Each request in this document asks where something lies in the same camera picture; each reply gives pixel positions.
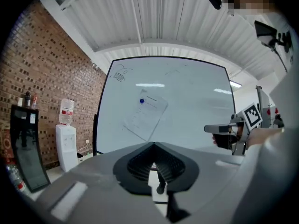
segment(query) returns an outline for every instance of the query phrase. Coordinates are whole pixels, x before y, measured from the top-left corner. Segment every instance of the ceiling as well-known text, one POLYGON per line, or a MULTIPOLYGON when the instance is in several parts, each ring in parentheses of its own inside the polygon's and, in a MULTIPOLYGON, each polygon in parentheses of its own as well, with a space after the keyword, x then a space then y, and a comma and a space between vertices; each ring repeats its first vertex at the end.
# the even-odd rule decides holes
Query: ceiling
POLYGON ((221 65, 243 85, 274 71, 275 54, 257 39, 254 20, 208 0, 56 0, 106 72, 114 59, 182 56, 221 65))

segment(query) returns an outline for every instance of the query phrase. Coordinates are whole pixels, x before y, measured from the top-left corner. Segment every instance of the sheet of paper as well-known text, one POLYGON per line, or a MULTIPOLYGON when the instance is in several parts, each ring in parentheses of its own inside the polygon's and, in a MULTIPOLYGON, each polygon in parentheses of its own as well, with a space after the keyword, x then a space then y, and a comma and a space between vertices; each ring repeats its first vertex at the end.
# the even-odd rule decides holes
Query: sheet of paper
POLYGON ((168 103, 162 97, 146 90, 141 91, 136 103, 136 110, 124 120, 124 126, 143 140, 148 141, 168 103))

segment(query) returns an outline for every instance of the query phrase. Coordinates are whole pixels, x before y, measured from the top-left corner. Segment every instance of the whiteboard frame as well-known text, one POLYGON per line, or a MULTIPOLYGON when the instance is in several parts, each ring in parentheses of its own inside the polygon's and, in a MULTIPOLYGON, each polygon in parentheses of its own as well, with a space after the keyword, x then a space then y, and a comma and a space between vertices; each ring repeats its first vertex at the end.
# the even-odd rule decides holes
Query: whiteboard frame
MULTIPOLYGON (((187 57, 179 57, 179 56, 133 56, 133 57, 127 57, 127 58, 121 58, 121 59, 113 60, 111 62, 111 65, 109 67, 109 71, 108 71, 108 73, 106 75, 106 79, 105 79, 105 82, 104 82, 104 85, 103 85, 103 89, 102 89, 102 93, 101 93, 101 97, 100 97, 100 102, 99 102, 99 107, 98 107, 98 113, 95 114, 94 120, 93 120, 93 155, 94 156, 96 156, 97 154, 103 154, 101 151, 97 150, 97 130, 98 130, 98 121, 99 121, 99 117, 100 117, 100 106, 101 106, 101 102, 102 102, 102 97, 103 97, 104 89, 105 89, 105 86, 106 86, 106 81, 107 81, 107 79, 109 77, 109 73, 110 73, 111 67, 113 65, 113 62, 121 61, 121 60, 128 60, 128 59, 154 58, 154 57, 158 57, 158 58, 185 59, 185 60, 191 60, 191 61, 197 61, 197 62, 207 63, 209 65, 219 66, 219 67, 221 67, 221 68, 223 68, 225 70, 225 73, 226 73, 226 75, 228 77, 228 72, 226 71, 226 68, 224 66, 220 66, 220 65, 217 65, 217 64, 214 64, 214 63, 211 63, 211 62, 202 61, 202 60, 187 58, 187 57)), ((235 113, 235 99, 234 99, 234 93, 233 93, 233 89, 232 89, 231 85, 230 85, 230 90, 232 92, 233 104, 234 104, 234 113, 235 113)))

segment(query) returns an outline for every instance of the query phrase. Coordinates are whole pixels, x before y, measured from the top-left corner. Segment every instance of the fluorescent light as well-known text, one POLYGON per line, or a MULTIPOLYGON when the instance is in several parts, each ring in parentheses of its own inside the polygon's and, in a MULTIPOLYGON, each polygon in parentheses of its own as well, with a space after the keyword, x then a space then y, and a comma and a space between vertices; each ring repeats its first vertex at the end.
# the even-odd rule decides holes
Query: fluorescent light
POLYGON ((143 86, 143 87, 165 87, 164 84, 136 84, 136 86, 143 86))
POLYGON ((237 87, 237 88, 242 87, 241 84, 239 84, 239 83, 237 83, 237 82, 235 82, 235 81, 231 81, 231 80, 230 80, 229 83, 230 83, 231 86, 234 86, 234 87, 237 87))
POLYGON ((222 90, 222 89, 215 89, 214 91, 215 91, 215 92, 219 92, 219 93, 228 94, 228 95, 231 95, 231 94, 232 94, 232 92, 230 92, 230 91, 224 91, 224 90, 222 90))

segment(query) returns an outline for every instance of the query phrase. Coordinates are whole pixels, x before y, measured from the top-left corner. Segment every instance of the whiteboard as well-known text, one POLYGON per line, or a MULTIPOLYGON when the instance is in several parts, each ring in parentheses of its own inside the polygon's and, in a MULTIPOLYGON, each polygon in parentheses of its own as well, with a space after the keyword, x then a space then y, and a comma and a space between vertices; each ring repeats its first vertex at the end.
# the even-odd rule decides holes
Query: whiteboard
POLYGON ((124 126, 146 90, 168 102, 149 141, 199 149, 213 146, 205 125, 228 123, 235 112, 224 67, 181 57, 132 57, 112 61, 96 123, 96 151, 111 152, 145 141, 124 126))

